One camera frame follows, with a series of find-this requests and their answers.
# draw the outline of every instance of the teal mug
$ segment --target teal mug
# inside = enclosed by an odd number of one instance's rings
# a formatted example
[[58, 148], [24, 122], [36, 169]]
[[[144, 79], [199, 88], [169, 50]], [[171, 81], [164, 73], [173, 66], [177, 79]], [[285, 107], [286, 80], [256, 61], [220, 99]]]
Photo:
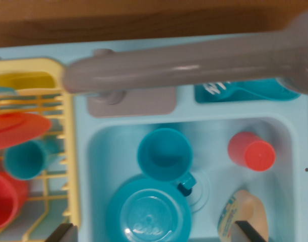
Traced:
[[187, 190], [196, 184], [190, 174], [192, 160], [190, 142], [174, 129], [149, 133], [138, 148], [138, 163], [146, 176], [160, 182], [180, 183]]
[[61, 158], [59, 152], [60, 148], [54, 139], [30, 140], [6, 150], [4, 168], [16, 179], [33, 179]]

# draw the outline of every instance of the yellow dish rack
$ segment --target yellow dish rack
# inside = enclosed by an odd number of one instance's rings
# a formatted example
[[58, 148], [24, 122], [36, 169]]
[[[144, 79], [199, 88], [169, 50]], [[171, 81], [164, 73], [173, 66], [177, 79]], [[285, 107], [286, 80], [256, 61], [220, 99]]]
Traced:
[[[31, 234], [50, 213], [50, 202], [53, 200], [67, 199], [68, 201], [68, 207], [62, 213], [63, 220], [61, 222], [70, 222], [77, 226], [80, 225], [73, 97], [61, 88], [60, 79], [63, 70], [64, 68], [61, 64], [46, 58], [0, 61], [0, 76], [5, 78], [5, 76], [7, 77], [8, 75], [16, 76], [16, 74], [18, 74], [19, 78], [16, 79], [17, 83], [20, 82], [21, 79], [23, 81], [25, 81], [25, 79], [27, 80], [25, 73], [44, 73], [44, 75], [41, 75], [41, 78], [39, 78], [39, 76], [35, 77], [36, 82], [45, 80], [45, 76], [54, 80], [54, 87], [51, 88], [49, 85], [46, 88], [42, 85], [39, 87], [36, 83], [32, 88], [22, 85], [25, 88], [17, 90], [19, 96], [0, 96], [0, 114], [10, 112], [34, 112], [59, 124], [59, 126], [62, 127], [60, 131], [50, 131], [44, 135], [56, 136], [57, 139], [64, 141], [65, 151], [60, 155], [65, 156], [65, 159], [62, 160], [60, 164], [66, 166], [66, 170], [63, 172], [48, 173], [48, 171], [45, 170], [40, 176], [35, 178], [36, 180], [42, 181], [43, 191], [41, 196], [30, 196], [28, 201], [44, 201], [44, 212], [30, 224], [26, 231], [19, 235], [21, 237], [20, 240], [18, 240], [18, 238], [12, 238], [14, 236], [7, 235], [8, 227], [12, 225], [12, 223], [10, 223], [7, 227], [0, 229], [0, 236], [4, 234], [4, 237], [9, 237], [11, 239], [7, 240], [3, 238], [0, 239], [0, 241], [45, 241], [46, 237], [43, 239], [31, 239]], [[49, 192], [49, 182], [61, 177], [66, 177], [68, 180], [61, 188], [62, 191], [67, 192], [63, 192], [65, 194], [52, 195]]]

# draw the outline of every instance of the wooden table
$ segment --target wooden table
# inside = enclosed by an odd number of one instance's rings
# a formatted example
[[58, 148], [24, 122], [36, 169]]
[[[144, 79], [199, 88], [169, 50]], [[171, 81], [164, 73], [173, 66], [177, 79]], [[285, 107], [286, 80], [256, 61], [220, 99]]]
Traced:
[[280, 29], [304, 0], [0, 0], [0, 47]]

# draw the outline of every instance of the toy dish soap bottle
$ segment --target toy dish soap bottle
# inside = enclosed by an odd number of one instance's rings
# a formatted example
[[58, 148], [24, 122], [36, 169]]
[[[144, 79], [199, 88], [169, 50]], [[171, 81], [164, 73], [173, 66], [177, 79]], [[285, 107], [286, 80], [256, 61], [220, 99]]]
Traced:
[[265, 241], [269, 240], [264, 205], [246, 190], [236, 192], [222, 211], [218, 223], [221, 242], [231, 242], [231, 226], [236, 221], [247, 221]]

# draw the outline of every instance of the red plate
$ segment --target red plate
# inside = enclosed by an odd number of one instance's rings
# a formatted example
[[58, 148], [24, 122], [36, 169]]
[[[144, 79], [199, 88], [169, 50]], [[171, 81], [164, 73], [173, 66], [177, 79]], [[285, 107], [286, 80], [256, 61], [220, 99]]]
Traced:
[[18, 145], [41, 136], [52, 126], [47, 118], [32, 113], [0, 115], [0, 149]]

